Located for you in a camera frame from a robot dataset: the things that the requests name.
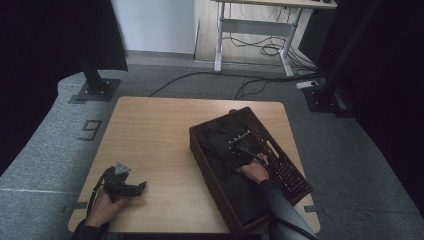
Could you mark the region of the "white power strip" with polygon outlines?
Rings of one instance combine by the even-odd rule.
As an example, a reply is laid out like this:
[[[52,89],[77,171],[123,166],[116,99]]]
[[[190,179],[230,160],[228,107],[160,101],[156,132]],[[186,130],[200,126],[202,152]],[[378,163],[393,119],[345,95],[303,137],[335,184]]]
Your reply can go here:
[[[296,84],[297,89],[304,89],[309,87],[317,87],[319,83],[317,81],[305,81],[305,82],[299,82]]]

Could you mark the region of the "white frame desk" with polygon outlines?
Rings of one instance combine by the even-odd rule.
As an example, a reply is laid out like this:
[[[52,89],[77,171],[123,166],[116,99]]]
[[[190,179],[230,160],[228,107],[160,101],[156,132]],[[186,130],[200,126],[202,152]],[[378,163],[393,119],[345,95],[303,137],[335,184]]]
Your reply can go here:
[[[217,35],[216,47],[214,53],[214,71],[222,70],[222,41],[224,33],[237,33],[249,35],[262,35],[270,37],[283,37],[285,45],[277,53],[284,71],[288,77],[293,77],[291,60],[288,57],[289,49],[292,45],[302,11],[304,9],[313,10],[335,10],[337,3],[334,0],[209,0],[217,4]],[[252,19],[238,19],[225,16],[226,6],[231,4],[247,4],[252,6],[273,6],[280,8],[296,8],[295,19],[291,22],[271,22]]]

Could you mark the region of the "black curtain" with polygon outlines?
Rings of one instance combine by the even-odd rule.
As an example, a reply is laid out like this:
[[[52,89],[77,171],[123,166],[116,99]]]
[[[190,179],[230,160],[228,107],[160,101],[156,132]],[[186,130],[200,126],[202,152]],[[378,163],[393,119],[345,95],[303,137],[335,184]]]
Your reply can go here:
[[[0,0],[0,175],[84,63],[127,69],[112,0]]]
[[[339,0],[319,67],[424,217],[424,0]]]

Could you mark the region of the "dark pleated skirt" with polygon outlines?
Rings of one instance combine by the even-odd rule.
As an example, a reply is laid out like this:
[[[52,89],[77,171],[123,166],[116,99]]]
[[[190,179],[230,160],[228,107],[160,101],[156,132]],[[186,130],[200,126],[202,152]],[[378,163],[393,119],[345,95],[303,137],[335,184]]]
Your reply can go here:
[[[196,136],[223,195],[243,225],[268,213],[259,186],[242,173],[227,169],[227,162],[232,157],[228,150],[229,141],[247,130],[234,119],[224,119],[205,124]]]

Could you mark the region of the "black metal stand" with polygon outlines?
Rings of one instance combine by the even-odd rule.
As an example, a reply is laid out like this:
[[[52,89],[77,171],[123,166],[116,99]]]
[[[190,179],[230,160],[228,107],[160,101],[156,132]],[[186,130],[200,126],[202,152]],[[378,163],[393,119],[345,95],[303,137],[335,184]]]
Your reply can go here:
[[[342,86],[342,75],[353,57],[357,42],[382,1],[340,0],[318,61],[318,73],[325,83],[302,91],[310,111],[352,117],[350,98]]]
[[[81,52],[77,52],[77,60],[85,76],[85,83],[79,93],[74,96],[75,102],[86,101],[105,101],[109,102],[115,91],[117,90],[120,80],[102,78],[90,63],[87,56]]]

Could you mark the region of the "person's left hand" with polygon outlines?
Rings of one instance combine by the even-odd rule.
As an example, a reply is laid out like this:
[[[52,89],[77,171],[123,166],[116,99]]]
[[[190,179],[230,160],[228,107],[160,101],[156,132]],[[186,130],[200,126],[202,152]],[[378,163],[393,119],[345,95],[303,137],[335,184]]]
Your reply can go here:
[[[110,196],[102,188],[100,188],[97,192],[91,212],[86,218],[85,226],[102,226],[113,219],[128,202],[128,197],[121,197],[113,202]]]

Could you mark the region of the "black computer case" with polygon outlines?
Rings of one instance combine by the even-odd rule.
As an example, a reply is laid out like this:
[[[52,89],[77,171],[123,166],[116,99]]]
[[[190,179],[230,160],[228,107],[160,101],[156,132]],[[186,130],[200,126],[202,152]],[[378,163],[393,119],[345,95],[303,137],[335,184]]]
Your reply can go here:
[[[298,49],[314,64],[320,59],[334,14],[334,10],[315,9],[308,20]]]

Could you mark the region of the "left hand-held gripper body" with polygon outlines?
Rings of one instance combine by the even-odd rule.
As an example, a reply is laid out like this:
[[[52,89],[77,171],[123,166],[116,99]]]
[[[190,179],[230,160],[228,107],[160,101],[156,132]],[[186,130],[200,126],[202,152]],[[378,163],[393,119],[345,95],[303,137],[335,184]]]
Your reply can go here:
[[[118,197],[132,197],[135,185],[128,185],[126,180],[131,169],[121,162],[117,162],[105,171],[103,188],[113,202]]]

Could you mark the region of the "brown woven basket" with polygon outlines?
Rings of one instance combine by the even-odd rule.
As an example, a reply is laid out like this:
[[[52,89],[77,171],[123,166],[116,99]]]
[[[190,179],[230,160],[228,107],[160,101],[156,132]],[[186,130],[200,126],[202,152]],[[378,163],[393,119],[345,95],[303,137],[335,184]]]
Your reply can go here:
[[[270,178],[282,190],[284,197],[290,204],[297,204],[306,195],[311,193],[312,186],[249,107],[232,110],[226,115],[191,127],[189,129],[190,149],[201,170],[209,192],[215,200],[232,236],[235,239],[242,239],[247,234],[259,229],[272,216],[268,211],[266,215],[252,223],[243,225],[236,216],[233,208],[229,205],[227,198],[223,195],[223,190],[219,186],[217,178],[214,176],[196,136],[200,128],[205,124],[224,119],[234,119],[237,123],[251,131],[254,142],[260,148],[260,154],[264,155],[265,169],[269,171]]]

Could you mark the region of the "person's right leg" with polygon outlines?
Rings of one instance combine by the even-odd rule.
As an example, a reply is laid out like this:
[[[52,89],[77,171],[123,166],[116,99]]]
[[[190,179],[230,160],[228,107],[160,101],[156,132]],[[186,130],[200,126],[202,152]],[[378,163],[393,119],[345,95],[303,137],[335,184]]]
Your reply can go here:
[[[269,240],[282,240],[282,235],[276,222],[270,222],[268,224],[268,235]]]

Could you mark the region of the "grey felt mat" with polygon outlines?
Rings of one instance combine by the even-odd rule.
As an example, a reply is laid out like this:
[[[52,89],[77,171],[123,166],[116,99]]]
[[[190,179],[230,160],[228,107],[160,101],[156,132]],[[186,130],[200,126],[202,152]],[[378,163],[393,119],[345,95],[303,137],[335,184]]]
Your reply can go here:
[[[353,119],[308,110],[303,95],[274,67],[221,74],[198,67],[132,65],[108,72],[118,96],[276,101],[287,111],[306,175],[314,187],[321,240],[424,240],[424,218],[386,159]],[[100,144],[87,122],[106,129],[112,102],[70,101],[81,74],[58,83],[41,124],[0,176],[0,240],[68,240],[71,212]]]

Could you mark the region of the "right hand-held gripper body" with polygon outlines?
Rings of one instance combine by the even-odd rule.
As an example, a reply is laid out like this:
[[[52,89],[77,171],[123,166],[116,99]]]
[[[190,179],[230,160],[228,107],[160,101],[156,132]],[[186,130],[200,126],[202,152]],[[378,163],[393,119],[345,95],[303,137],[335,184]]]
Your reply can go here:
[[[232,153],[231,159],[227,162],[228,170],[238,169],[243,165],[250,164],[253,160],[259,161],[262,165],[265,164],[250,130],[230,140],[228,150]]]

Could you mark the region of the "person's right hand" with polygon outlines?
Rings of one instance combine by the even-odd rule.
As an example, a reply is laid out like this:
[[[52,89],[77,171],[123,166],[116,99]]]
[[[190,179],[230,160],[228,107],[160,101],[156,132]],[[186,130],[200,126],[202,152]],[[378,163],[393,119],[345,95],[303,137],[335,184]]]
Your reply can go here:
[[[270,178],[268,171],[258,160],[252,160],[249,164],[236,168],[235,171],[257,184]]]

